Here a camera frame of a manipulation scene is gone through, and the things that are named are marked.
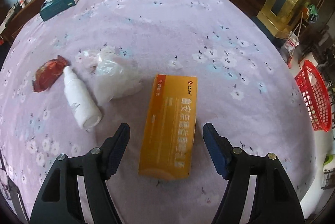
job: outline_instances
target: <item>green tissue box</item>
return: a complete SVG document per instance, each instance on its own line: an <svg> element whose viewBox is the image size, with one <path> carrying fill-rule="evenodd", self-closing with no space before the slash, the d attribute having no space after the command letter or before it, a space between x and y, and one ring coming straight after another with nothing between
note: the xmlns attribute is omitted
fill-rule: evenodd
<svg viewBox="0 0 335 224"><path fill-rule="evenodd" d="M78 0L51 0L50 2L45 1L41 7L40 15L42 20L48 21L58 13L68 9L69 7L75 6Z"/></svg>

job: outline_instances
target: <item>floral tablecloth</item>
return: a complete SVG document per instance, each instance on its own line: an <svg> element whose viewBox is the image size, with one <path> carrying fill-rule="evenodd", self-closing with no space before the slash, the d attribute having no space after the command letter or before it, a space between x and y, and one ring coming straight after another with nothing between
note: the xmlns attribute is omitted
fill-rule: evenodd
<svg viewBox="0 0 335 224"><path fill-rule="evenodd" d="M101 106L102 121L94 130L81 130L64 96L63 76L41 93L32 91L31 80L59 54L92 91L94 75L76 57L105 46L137 62L143 89ZM162 182L137 174L156 73L198 77L192 167L185 180ZM227 182L203 142L206 122L249 154L275 153L300 199L314 178L313 129L294 78L266 36L228 0L79 0L47 22L36 15L17 36L1 70L0 111L6 171L28 214L58 154L85 154L121 122L130 125L131 138L107 185L124 223L212 221ZM243 223L252 201L248 193ZM83 211L91 223L85 202Z"/></svg>

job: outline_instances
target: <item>clear plastic bag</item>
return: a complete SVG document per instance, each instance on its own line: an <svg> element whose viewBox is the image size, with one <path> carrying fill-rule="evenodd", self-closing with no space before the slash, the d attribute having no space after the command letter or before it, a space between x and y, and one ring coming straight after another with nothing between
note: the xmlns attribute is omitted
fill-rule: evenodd
<svg viewBox="0 0 335 224"><path fill-rule="evenodd" d="M86 50L81 54L80 62L84 67L91 72L95 69L93 92L99 106L142 89L137 63L116 54L113 47Z"/></svg>

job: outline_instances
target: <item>yellow box on counter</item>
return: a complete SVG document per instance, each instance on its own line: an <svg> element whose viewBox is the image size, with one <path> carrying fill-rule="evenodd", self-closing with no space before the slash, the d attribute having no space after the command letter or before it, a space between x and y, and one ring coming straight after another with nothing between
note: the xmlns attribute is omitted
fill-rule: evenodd
<svg viewBox="0 0 335 224"><path fill-rule="evenodd" d="M196 77L156 75L138 173L163 180L187 178L197 104Z"/></svg>

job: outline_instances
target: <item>red packet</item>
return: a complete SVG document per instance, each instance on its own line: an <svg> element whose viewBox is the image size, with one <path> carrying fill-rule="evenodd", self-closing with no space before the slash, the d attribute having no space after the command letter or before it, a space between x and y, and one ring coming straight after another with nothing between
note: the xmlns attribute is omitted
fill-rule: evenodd
<svg viewBox="0 0 335 224"><path fill-rule="evenodd" d="M36 71L35 80L32 81L34 92L39 93L51 87L67 65L68 61L60 55L57 56L57 59L44 63Z"/></svg>

